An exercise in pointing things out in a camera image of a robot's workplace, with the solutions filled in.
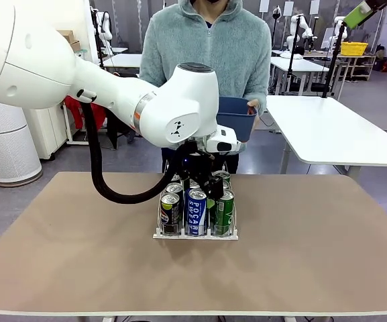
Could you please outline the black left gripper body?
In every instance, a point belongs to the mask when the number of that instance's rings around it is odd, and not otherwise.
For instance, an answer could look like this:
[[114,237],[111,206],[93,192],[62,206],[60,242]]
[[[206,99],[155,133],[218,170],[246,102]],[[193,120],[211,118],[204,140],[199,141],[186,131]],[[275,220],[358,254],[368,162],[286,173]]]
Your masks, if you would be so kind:
[[198,149],[196,142],[184,143],[179,150],[181,159],[178,164],[178,175],[180,176],[180,170],[185,170],[189,173],[190,179],[201,188],[206,187],[206,182],[212,176],[213,155]]

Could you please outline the person's left hand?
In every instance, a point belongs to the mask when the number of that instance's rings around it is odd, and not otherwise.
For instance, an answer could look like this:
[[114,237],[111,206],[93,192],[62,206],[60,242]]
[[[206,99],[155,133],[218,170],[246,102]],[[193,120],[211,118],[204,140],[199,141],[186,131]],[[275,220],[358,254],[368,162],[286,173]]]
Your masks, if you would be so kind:
[[253,125],[252,125],[252,131],[254,131],[260,122],[260,114],[258,113],[259,107],[260,107],[260,102],[257,99],[253,99],[253,100],[247,102],[247,106],[248,106],[248,113],[247,114],[253,115],[255,117]]

